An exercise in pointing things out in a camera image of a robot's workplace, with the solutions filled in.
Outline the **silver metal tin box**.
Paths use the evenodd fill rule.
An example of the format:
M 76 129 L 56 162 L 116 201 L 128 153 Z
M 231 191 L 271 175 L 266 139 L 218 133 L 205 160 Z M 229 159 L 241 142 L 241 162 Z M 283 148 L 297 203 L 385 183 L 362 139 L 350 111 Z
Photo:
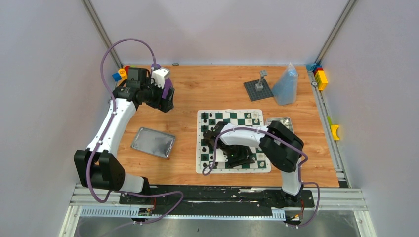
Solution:
M 269 117 L 266 119 L 266 121 L 264 122 L 264 125 L 268 126 L 270 125 L 273 121 L 278 121 L 280 122 L 282 125 L 284 125 L 288 130 L 290 130 L 291 132 L 294 132 L 293 129 L 293 125 L 291 122 L 290 117 Z

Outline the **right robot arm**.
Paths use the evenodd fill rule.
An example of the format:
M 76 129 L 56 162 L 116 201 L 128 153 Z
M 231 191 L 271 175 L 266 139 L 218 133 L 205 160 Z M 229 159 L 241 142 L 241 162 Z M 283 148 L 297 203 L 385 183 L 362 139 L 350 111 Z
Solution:
M 295 206 L 302 199 L 300 168 L 304 142 L 279 121 L 268 126 L 233 125 L 220 121 L 203 132 L 203 143 L 214 152 L 227 156 L 225 167 L 236 168 L 253 163 L 252 148 L 262 151 L 282 176 L 282 199 Z

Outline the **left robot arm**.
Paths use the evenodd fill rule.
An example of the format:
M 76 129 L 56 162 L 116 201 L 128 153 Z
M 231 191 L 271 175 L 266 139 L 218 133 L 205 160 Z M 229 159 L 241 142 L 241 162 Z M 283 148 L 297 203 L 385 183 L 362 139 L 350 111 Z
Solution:
M 85 150 L 76 150 L 74 162 L 83 187 L 131 192 L 139 204 L 151 199 L 148 179 L 126 173 L 117 151 L 128 122 L 146 105 L 167 113 L 174 108 L 174 87 L 167 68 L 149 71 L 130 67 L 127 78 L 112 92 L 110 108 L 95 138 Z

